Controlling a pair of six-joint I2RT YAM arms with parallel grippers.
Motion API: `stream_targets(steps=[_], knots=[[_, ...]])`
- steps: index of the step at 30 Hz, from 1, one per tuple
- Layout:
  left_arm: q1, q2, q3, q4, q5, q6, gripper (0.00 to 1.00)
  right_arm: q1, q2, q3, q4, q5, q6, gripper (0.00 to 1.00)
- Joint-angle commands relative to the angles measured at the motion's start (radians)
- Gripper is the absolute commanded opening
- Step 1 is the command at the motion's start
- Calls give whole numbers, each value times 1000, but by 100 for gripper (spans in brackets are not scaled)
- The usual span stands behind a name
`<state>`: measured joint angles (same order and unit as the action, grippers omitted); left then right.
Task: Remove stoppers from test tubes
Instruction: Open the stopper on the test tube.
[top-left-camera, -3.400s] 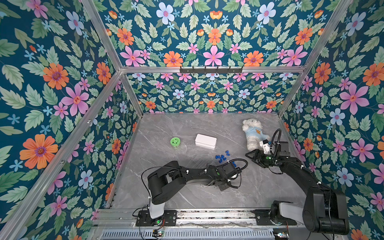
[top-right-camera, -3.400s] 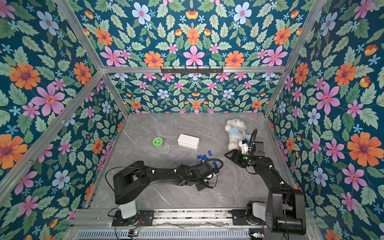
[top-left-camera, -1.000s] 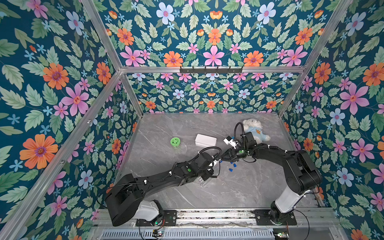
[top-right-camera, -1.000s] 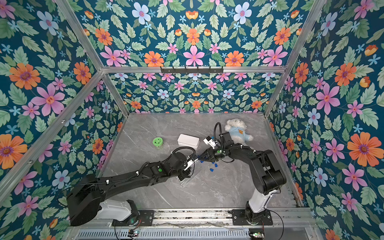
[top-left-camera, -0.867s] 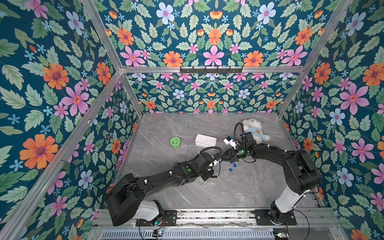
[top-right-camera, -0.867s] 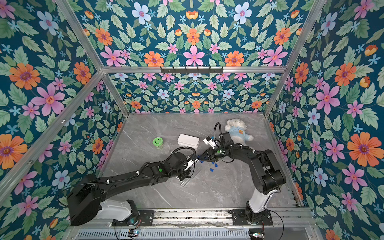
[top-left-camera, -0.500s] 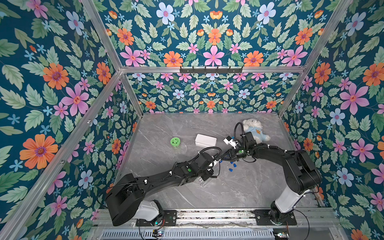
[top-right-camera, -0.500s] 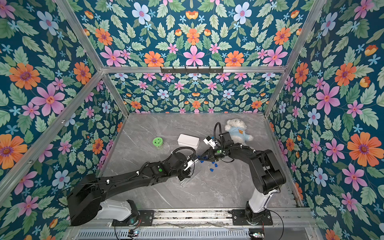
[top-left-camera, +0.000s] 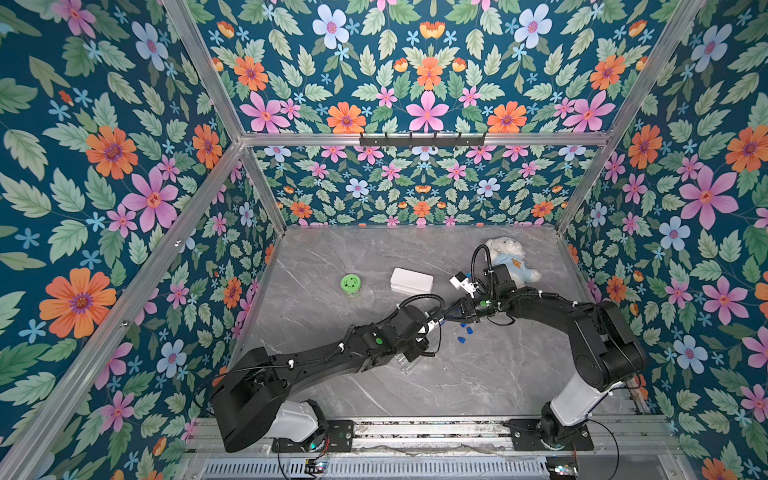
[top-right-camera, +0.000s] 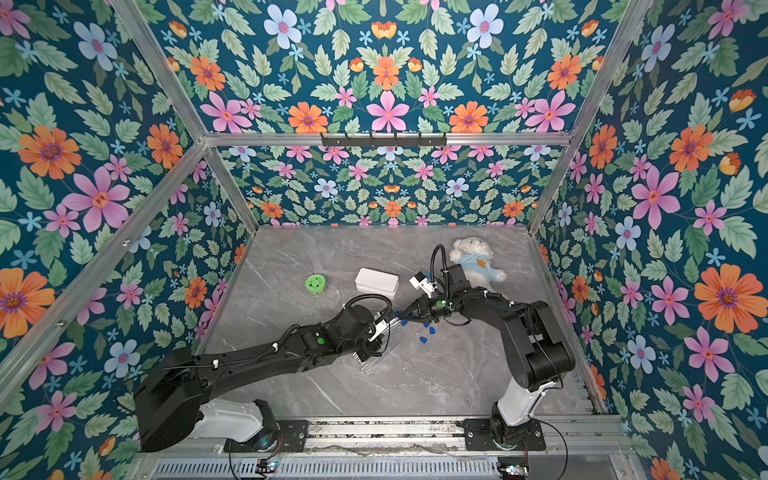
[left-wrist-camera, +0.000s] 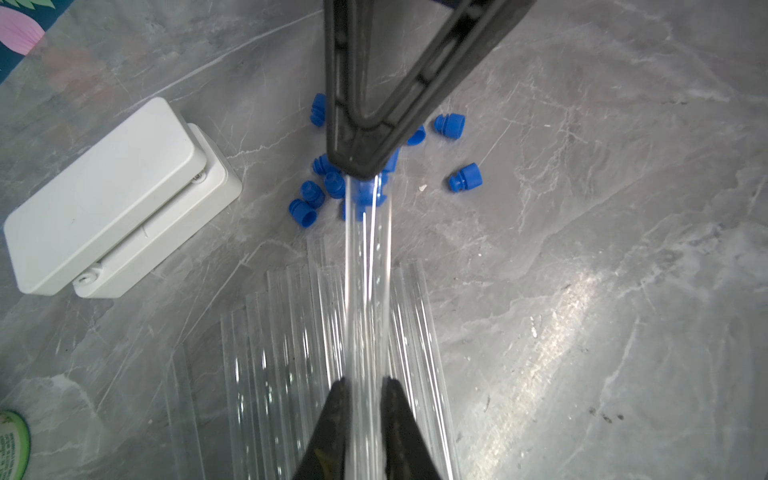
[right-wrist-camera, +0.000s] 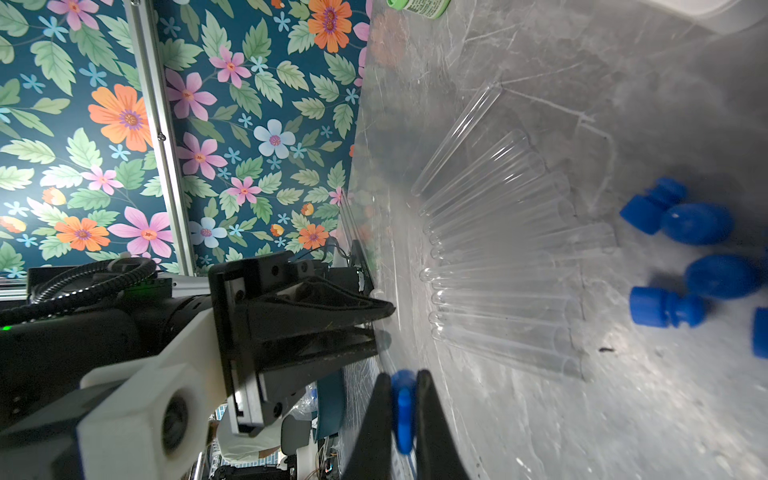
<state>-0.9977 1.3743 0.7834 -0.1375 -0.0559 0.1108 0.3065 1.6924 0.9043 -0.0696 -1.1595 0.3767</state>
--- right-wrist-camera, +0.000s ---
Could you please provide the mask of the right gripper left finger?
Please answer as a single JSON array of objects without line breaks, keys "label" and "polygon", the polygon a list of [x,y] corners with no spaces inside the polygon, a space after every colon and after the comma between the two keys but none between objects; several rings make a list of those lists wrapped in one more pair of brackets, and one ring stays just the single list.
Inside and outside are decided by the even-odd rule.
[{"label": "right gripper left finger", "polygon": [[343,480],[391,479],[393,406],[391,377],[377,376]]}]

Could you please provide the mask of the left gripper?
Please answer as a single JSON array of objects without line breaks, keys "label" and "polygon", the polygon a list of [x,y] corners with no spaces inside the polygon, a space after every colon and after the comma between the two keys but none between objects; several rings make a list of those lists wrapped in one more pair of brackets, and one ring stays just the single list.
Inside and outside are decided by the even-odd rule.
[{"label": "left gripper", "polygon": [[5,479],[178,479],[209,417],[252,438],[304,389],[378,353],[396,307],[353,264],[288,252],[231,261],[205,294],[177,297],[152,260],[37,268],[1,313]]}]

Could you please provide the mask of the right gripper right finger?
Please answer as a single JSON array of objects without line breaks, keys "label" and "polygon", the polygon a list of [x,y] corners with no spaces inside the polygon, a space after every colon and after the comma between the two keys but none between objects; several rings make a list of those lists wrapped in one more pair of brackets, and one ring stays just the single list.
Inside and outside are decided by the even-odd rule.
[{"label": "right gripper right finger", "polygon": [[433,377],[420,370],[416,377],[416,470],[419,480],[469,480],[458,455]]}]

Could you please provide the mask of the eleventh blue stopper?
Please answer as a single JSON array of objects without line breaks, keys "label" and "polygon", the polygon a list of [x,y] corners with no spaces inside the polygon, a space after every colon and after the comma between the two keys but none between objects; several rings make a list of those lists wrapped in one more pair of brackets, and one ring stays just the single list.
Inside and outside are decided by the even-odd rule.
[{"label": "eleventh blue stopper", "polygon": [[413,450],[416,384],[416,373],[411,370],[397,371],[391,377],[392,431],[396,449],[402,455],[409,455]]}]

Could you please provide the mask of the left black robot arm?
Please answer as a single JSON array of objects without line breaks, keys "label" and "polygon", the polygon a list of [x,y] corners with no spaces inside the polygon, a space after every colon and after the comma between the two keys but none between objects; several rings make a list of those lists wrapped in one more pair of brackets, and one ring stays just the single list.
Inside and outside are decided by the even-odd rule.
[{"label": "left black robot arm", "polygon": [[247,443],[313,382],[373,356],[394,313],[354,267],[288,252],[212,267],[178,297],[146,258],[34,269],[25,305],[1,313],[5,479],[178,479],[209,418]]}]

